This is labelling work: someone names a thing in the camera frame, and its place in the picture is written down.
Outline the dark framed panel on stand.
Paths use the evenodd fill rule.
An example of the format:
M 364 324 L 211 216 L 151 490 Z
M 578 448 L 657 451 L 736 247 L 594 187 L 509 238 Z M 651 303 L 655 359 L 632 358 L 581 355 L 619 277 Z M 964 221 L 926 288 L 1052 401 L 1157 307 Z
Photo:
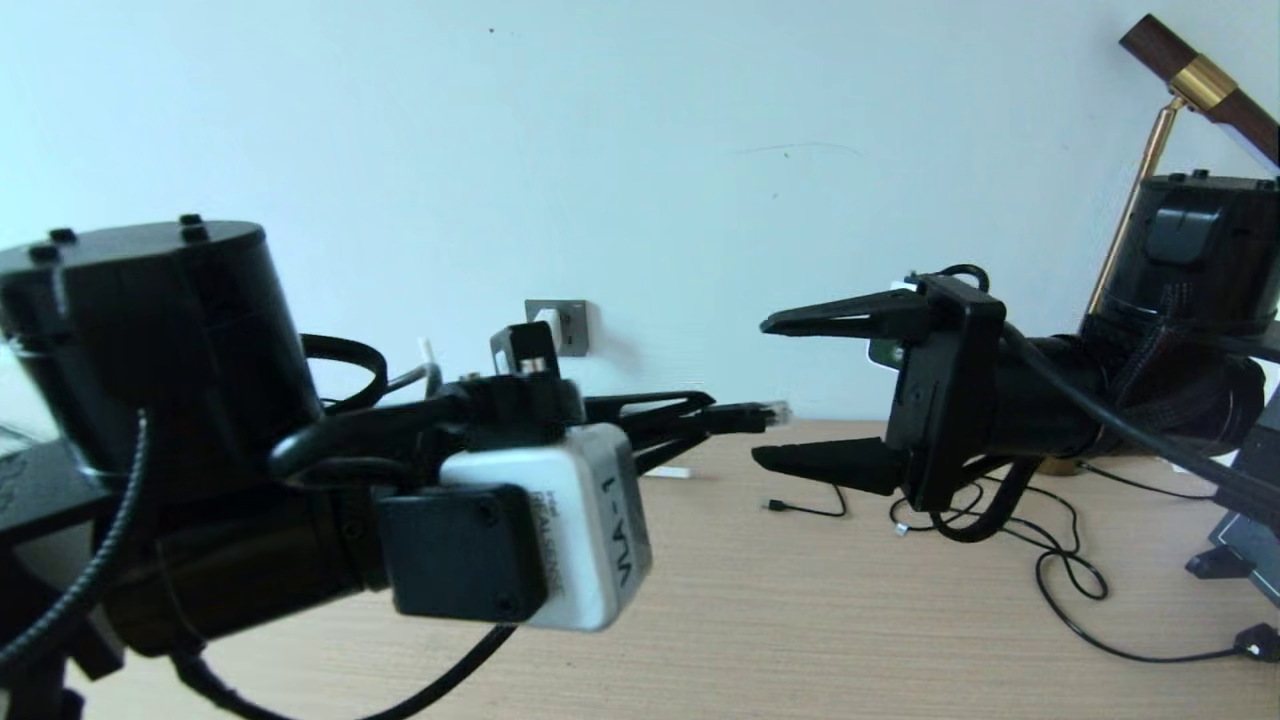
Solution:
M 1245 579 L 1280 610 L 1280 489 L 1217 484 L 1212 501 L 1225 514 L 1185 570 L 1201 580 Z

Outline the brass desk lamp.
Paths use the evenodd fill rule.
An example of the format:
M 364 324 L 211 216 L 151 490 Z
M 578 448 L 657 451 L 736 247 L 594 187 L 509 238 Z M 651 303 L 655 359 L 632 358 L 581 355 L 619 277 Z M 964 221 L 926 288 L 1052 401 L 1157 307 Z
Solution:
M 1100 368 L 1076 397 L 1100 424 L 1066 455 L 1151 455 L 1202 477 L 1230 477 L 1265 416 L 1263 368 L 1280 366 L 1280 123 L 1236 79 L 1156 15 L 1119 41 L 1164 83 L 1078 345 Z M 1196 114 L 1254 154 L 1261 177 L 1158 173 L 1180 114 Z

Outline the grey wall socket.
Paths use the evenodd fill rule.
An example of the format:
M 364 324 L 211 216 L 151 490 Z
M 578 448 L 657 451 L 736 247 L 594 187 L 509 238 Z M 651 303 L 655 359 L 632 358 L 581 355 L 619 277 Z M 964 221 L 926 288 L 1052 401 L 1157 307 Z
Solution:
M 541 307 L 557 307 L 563 318 L 564 341 L 557 352 L 561 357 L 585 357 L 590 350 L 589 302 L 585 300 L 527 299 L 524 301 L 526 322 Z

